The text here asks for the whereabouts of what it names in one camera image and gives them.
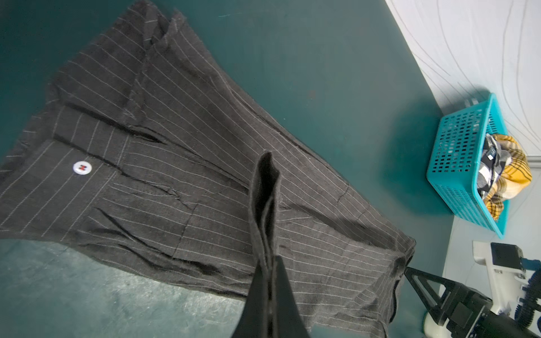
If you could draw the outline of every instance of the white wall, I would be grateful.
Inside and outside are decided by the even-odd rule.
[[[496,93],[510,134],[541,155],[541,1],[386,2],[445,114]]]
[[[472,241],[515,244],[522,249],[525,258],[541,260],[541,169],[533,169],[532,176],[532,183],[511,200],[503,240],[490,230],[455,217],[444,278],[464,283],[491,296],[486,267],[473,261]]]

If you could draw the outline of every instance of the black and white cloth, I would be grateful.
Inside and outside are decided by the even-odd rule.
[[[511,164],[511,160],[511,154],[502,149],[500,143],[492,135],[486,134],[477,175],[477,192],[482,200],[498,182],[505,166]]]
[[[0,167],[0,238],[243,299],[249,184],[266,151],[282,177],[275,247],[304,325],[386,336],[414,240],[239,88],[182,14],[146,1],[49,86]]]

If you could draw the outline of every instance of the table surface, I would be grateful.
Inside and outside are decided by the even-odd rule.
[[[0,155],[44,104],[55,70],[129,0],[0,0]],[[218,64],[417,240],[411,266],[443,271],[453,216],[425,179],[441,117],[383,0],[163,0]],[[229,337],[243,303],[103,266],[55,243],[0,241],[3,336]],[[390,336],[420,337],[405,283]],[[315,327],[312,337],[355,335]]]

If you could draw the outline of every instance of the teal plastic basket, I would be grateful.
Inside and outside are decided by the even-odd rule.
[[[507,135],[494,94],[487,101],[444,116],[426,178],[455,215],[504,237],[509,201],[495,222],[477,193],[477,173],[486,134]]]

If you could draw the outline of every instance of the white button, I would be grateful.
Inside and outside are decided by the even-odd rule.
[[[86,175],[92,171],[92,164],[87,161],[79,161],[73,165],[73,171],[79,175]]]

